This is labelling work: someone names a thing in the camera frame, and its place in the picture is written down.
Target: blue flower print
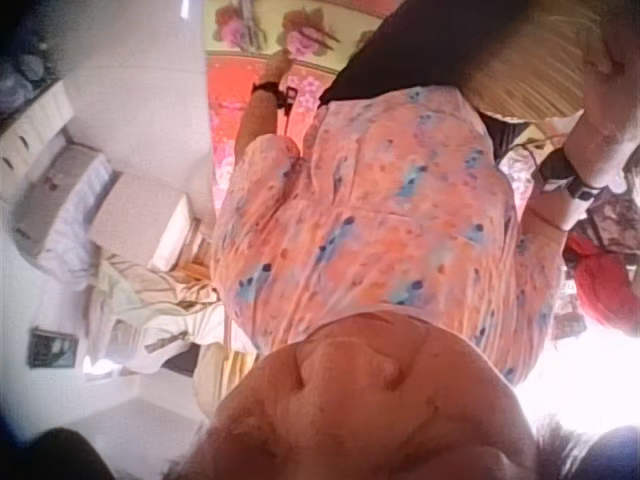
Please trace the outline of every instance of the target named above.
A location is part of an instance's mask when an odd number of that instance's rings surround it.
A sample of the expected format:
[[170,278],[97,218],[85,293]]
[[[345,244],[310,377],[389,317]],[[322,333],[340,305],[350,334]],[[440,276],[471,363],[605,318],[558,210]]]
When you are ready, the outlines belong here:
[[521,237],[518,240],[518,244],[516,245],[516,253],[518,255],[524,255],[527,252],[527,248],[529,247],[529,242],[526,237]]
[[476,148],[473,152],[471,152],[471,155],[469,155],[467,159],[464,161],[464,167],[467,170],[476,168],[483,156],[484,156],[484,152]]
[[415,306],[419,298],[424,298],[423,289],[424,283],[422,280],[415,280],[393,293],[390,298],[391,303],[394,305]]
[[407,90],[407,98],[409,99],[409,103],[413,103],[417,105],[422,103],[426,97],[426,91],[424,87],[414,87]]
[[416,192],[416,184],[427,173],[426,165],[413,166],[407,172],[402,183],[402,187],[398,190],[396,196],[400,198],[411,198]]
[[506,370],[503,370],[501,373],[504,379],[511,385],[513,385],[516,380],[516,369],[513,367],[509,367]]
[[355,217],[353,215],[350,215],[345,218],[337,228],[333,230],[331,235],[329,235],[329,239],[323,245],[320,245],[318,247],[318,254],[316,256],[315,262],[316,264],[321,262],[329,262],[334,257],[339,246],[342,244],[344,239],[349,236],[349,233],[351,232],[355,221]]
[[237,297],[244,302],[254,303],[267,283],[272,268],[270,263],[265,263],[255,269],[253,275],[239,280]]
[[476,245],[484,245],[484,225],[481,223],[472,225],[471,228],[467,230],[467,233],[464,234],[464,238]]
[[553,307],[550,304],[546,304],[540,310],[538,318],[536,319],[536,325],[541,329],[546,329],[551,321]]

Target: bracelet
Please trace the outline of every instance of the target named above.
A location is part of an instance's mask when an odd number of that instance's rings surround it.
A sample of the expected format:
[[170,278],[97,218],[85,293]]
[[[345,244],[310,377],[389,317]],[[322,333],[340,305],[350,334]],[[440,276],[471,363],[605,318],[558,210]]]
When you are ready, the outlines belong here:
[[271,93],[274,97],[276,97],[276,103],[278,105],[278,109],[284,108],[287,104],[286,95],[280,91],[280,84],[277,82],[264,82],[259,84],[253,84],[253,88],[251,89],[251,95],[256,93],[257,91],[263,91],[267,93]]

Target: white cabinet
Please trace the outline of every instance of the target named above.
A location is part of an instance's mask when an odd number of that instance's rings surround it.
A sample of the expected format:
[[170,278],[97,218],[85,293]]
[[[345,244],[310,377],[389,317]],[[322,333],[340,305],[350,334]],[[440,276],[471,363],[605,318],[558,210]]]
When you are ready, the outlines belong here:
[[0,197],[9,201],[49,141],[73,117],[59,81],[44,91],[0,136]]

